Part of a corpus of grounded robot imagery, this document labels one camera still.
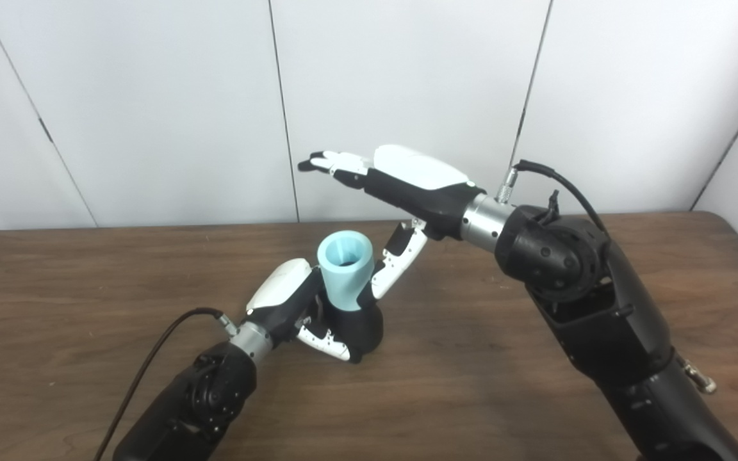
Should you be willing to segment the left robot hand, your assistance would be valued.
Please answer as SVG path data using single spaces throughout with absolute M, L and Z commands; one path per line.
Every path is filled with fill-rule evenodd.
M 348 362 L 348 345 L 324 318 L 325 286 L 318 266 L 290 259 L 276 268 L 246 305 L 246 315 L 233 343 L 255 362 L 284 343 L 302 344 Z

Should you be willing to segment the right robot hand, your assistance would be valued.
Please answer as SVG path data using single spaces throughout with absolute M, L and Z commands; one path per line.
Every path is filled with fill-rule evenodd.
M 375 263 L 358 300 L 378 301 L 412 265 L 428 239 L 461 240 L 468 206 L 484 190 L 444 161 L 395 144 L 375 150 L 373 158 L 331 150 L 299 161 L 300 172 L 319 170 L 346 187 L 404 210 L 410 223 L 399 223 Z

